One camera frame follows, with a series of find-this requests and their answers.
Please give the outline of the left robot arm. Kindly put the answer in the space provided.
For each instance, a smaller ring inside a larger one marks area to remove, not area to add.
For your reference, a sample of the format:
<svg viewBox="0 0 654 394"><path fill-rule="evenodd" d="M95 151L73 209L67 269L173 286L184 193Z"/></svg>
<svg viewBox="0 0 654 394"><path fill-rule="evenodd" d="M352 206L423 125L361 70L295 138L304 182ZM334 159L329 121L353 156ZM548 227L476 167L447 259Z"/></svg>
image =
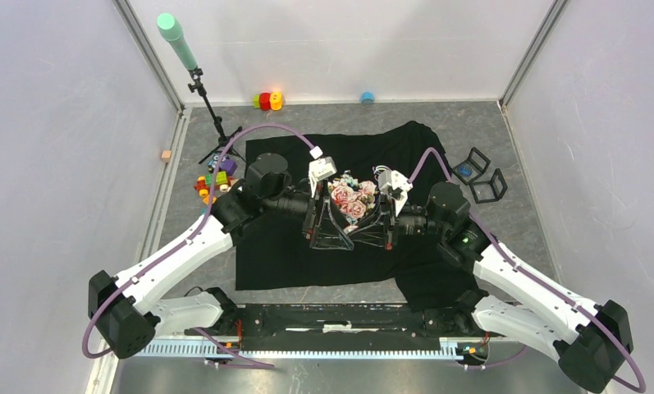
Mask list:
<svg viewBox="0 0 654 394"><path fill-rule="evenodd" d="M237 246L265 212L296 214L315 223L317 203L330 201L327 180L336 174L336 164L319 149L311 154L308 191L292 188L282 156L263 154L176 239L115 275L104 270L94 274L88 283L90 321L85 333L98 331L109 347L95 354L84 342L85 356L95 359L113 353L126 359L157 336L191 328L229 333L236 325L236 312L213 292L175 299L164 295L203 263Z"/></svg>

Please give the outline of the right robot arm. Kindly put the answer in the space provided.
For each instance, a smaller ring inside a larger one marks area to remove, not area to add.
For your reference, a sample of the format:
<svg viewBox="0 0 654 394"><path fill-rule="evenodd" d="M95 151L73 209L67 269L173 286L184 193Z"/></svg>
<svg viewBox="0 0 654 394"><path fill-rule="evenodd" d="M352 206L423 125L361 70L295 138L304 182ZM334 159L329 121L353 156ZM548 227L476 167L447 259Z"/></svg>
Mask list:
<svg viewBox="0 0 654 394"><path fill-rule="evenodd" d="M564 375L582 389L600 393L633 352L627 310L608 300L599 304L567 289L529 263L471 217L461 189L438 182L425 206L406 202L405 192L378 196L375 210L346 228L353 240L390 249L399 232L434 235L444 262L491 283L515 300L468 291L452 322L464 335L479 329L500 334L554 360Z"/></svg>

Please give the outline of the black floral t-shirt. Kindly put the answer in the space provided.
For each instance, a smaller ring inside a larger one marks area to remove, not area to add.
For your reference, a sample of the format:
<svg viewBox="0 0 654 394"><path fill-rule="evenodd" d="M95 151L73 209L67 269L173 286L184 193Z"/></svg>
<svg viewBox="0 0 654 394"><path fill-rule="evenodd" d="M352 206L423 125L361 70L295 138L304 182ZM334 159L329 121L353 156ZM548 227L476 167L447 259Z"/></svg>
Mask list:
<svg viewBox="0 0 654 394"><path fill-rule="evenodd" d="M309 135L334 159L339 172L372 180L372 168L385 165L413 173L423 152L445 150L433 130L408 121L376 135ZM474 276L444 262L435 236L401 236L392 250L356 244L348 250L314 250L302 233L303 217L269 213L254 222L236 247L236 289L270 290L336 286L395 279L413 310L451 307L478 289Z"/></svg>

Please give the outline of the blue round brooch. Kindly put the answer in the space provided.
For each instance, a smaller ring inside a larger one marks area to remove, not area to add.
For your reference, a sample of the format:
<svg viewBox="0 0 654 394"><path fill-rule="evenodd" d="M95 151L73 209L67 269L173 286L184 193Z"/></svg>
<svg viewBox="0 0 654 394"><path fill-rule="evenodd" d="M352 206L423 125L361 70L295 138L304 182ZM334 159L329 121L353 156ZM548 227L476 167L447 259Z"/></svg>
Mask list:
<svg viewBox="0 0 654 394"><path fill-rule="evenodd" d="M458 173L462 177L471 177L473 175L473 169L468 165L461 165L458 167Z"/></svg>

